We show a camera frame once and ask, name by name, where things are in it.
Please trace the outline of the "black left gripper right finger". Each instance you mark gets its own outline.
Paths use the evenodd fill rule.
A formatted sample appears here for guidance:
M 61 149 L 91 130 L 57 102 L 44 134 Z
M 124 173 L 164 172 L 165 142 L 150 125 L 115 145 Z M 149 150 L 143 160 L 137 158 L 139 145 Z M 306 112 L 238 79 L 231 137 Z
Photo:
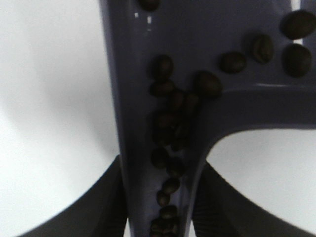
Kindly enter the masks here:
M 193 226 L 198 237 L 302 237 L 303 230 L 241 195 L 208 163 L 199 181 Z

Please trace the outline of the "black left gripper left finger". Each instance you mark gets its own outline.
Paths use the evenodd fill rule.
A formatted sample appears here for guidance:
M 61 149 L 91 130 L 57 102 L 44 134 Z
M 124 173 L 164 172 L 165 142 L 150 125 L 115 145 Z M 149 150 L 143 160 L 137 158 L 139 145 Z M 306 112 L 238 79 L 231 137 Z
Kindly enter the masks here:
M 120 160 L 76 202 L 23 237 L 122 237 L 128 218 Z

